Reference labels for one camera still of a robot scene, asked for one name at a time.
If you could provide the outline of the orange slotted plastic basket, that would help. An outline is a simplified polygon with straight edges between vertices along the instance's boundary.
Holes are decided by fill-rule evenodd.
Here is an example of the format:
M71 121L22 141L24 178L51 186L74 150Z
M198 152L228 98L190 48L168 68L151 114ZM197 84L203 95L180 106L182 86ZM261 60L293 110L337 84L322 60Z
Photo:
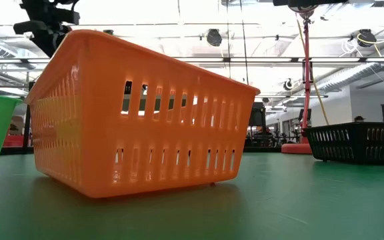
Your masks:
M259 90L92 30L30 90L35 166L92 198L233 179Z

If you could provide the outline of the black slotted plastic basket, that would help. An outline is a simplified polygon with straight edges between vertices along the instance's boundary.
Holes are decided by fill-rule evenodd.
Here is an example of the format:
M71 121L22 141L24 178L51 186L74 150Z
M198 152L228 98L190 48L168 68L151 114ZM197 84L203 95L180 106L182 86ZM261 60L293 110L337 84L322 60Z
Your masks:
M351 122L305 130L314 158L384 165L384 123Z

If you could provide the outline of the red storage box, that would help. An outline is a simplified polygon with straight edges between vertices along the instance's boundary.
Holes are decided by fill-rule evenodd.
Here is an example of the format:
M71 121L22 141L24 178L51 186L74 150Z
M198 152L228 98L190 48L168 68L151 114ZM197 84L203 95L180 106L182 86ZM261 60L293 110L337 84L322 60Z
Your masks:
M3 142L3 147L22 147L23 136L22 135L7 135Z

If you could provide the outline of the black background monitor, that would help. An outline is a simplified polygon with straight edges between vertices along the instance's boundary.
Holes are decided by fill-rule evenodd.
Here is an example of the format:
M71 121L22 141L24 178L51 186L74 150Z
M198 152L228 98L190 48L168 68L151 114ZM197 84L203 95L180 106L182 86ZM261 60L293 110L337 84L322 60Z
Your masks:
M252 146L263 147L266 135L265 107L263 102L254 102L251 108L247 136Z

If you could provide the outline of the red desk lamp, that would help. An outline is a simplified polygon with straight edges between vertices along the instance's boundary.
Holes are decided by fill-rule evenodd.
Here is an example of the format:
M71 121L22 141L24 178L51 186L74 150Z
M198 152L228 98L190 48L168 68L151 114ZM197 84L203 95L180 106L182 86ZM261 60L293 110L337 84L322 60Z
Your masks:
M309 24L310 17L314 10L320 5L343 4L348 0L272 0L274 6L288 6L290 10L300 15L303 19L303 30L299 26L299 36L302 42L305 58L302 63L303 69L303 86L305 91L305 100L302 113L301 134L298 143L286 143L281 146L281 152L284 154L306 154L311 155L312 150L305 129L308 127L309 104L311 96L311 85L313 84L312 63L309 56Z

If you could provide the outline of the green table mat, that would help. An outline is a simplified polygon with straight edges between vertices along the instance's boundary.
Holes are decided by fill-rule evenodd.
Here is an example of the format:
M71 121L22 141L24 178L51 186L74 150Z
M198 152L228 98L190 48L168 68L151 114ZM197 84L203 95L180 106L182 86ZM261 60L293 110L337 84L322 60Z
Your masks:
M92 199L2 156L0 240L384 240L384 166L247 153L231 181Z

